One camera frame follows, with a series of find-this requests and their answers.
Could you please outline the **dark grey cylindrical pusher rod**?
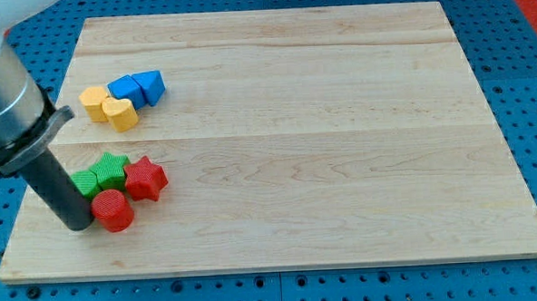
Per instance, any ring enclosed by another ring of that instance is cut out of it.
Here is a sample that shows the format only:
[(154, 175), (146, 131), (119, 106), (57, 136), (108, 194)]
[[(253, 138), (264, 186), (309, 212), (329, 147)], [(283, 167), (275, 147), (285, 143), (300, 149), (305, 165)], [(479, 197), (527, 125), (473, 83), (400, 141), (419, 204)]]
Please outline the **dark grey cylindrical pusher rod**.
[(52, 152), (45, 150), (19, 173), (68, 229), (85, 230), (93, 223), (90, 202)]

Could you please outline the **grey metal mounting flange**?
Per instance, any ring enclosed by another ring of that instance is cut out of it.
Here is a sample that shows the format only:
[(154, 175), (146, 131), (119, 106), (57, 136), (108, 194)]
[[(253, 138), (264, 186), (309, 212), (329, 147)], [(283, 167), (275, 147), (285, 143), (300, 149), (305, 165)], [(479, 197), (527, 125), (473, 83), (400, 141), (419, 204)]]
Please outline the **grey metal mounting flange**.
[(46, 90), (41, 90), (44, 109), (33, 127), (0, 148), (0, 176), (9, 177), (41, 156), (58, 131), (74, 117), (69, 106), (57, 109)]

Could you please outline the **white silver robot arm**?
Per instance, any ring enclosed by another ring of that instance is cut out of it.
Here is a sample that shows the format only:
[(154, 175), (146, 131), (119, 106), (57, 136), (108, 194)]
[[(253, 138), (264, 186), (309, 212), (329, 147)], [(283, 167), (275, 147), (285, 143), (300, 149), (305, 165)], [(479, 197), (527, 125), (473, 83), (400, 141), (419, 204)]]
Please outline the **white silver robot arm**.
[(54, 106), (5, 41), (7, 30), (56, 2), (0, 0), (0, 175), (20, 175), (66, 227), (84, 230), (90, 203), (49, 150), (73, 110)]

